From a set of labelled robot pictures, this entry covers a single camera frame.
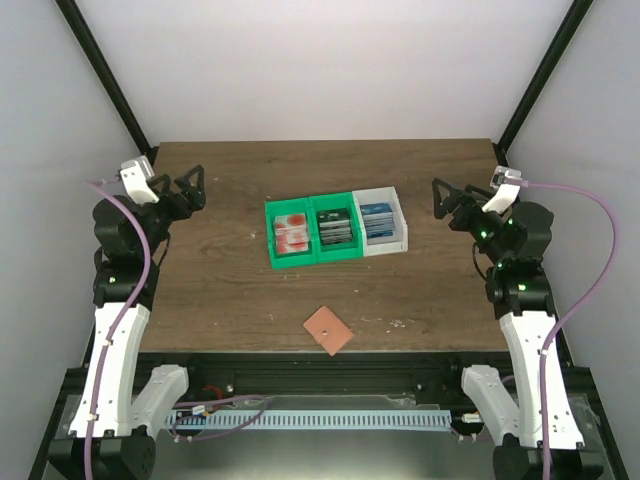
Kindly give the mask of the pink leather card holder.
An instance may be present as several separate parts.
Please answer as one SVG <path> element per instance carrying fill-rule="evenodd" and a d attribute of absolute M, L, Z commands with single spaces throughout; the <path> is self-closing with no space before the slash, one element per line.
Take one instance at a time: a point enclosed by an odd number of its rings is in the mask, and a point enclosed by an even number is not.
<path fill-rule="evenodd" d="M 335 356 L 354 337 L 350 328 L 327 306 L 312 314 L 303 327 L 330 356 Z"/>

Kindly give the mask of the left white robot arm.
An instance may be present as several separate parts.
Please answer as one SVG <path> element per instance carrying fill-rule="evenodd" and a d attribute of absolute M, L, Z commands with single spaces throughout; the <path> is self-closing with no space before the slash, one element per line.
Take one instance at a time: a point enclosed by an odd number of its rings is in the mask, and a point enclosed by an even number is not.
<path fill-rule="evenodd" d="M 91 183 L 100 195 L 92 211 L 99 248 L 94 254 L 94 337 L 79 405 L 67 433 L 48 448 L 48 460 L 66 479 L 148 479 L 156 439 L 177 401 L 196 402 L 203 377 L 179 365 L 152 369 L 140 393 L 134 376 L 149 323 L 161 262 L 173 223 L 206 205 L 204 169 L 171 178 L 155 175 L 144 156 L 122 163 L 121 195 Z"/>

